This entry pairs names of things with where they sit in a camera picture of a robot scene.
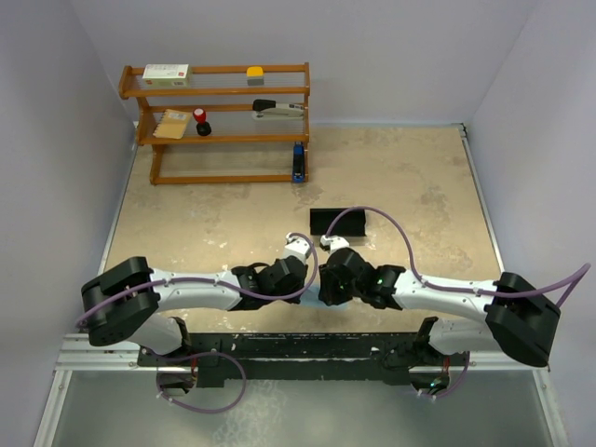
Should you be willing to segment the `black glasses case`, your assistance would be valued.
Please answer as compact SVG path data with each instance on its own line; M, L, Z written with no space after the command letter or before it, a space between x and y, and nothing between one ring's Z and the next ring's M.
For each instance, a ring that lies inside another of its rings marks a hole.
M324 236L343 208L311 208L309 228L312 236ZM366 216L364 210L352 210L344 214L333 226L332 235L340 237L365 237Z

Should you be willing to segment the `blue cleaning cloth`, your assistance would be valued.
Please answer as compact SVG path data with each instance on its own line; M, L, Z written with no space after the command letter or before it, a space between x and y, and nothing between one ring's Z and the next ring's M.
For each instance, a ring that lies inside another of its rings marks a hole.
M322 310L344 311L348 309L348 303L339 305L326 305L319 298L320 286L312 284L301 296L300 306L307 306Z

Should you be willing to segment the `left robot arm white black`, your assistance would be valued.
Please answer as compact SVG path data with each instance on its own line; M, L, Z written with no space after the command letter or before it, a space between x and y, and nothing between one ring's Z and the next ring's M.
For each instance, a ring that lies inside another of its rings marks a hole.
M171 365L188 361L192 347L185 324L167 311L206 308L252 311L275 301L298 304L313 283L303 257L237 266L216 274L184 274L149 266L136 256L104 271L81 288L84 313L76 326L94 346L131 341Z

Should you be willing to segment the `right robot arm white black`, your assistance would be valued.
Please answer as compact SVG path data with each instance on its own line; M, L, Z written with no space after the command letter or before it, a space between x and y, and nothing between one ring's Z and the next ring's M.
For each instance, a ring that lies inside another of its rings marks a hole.
M339 305L354 298L376 309L426 310L429 318L414 341L425 364L464 351L501 351L519 363L548 365L561 310L519 275L496 281L418 278L402 266L372 266L356 251L333 252L318 268L318 298Z

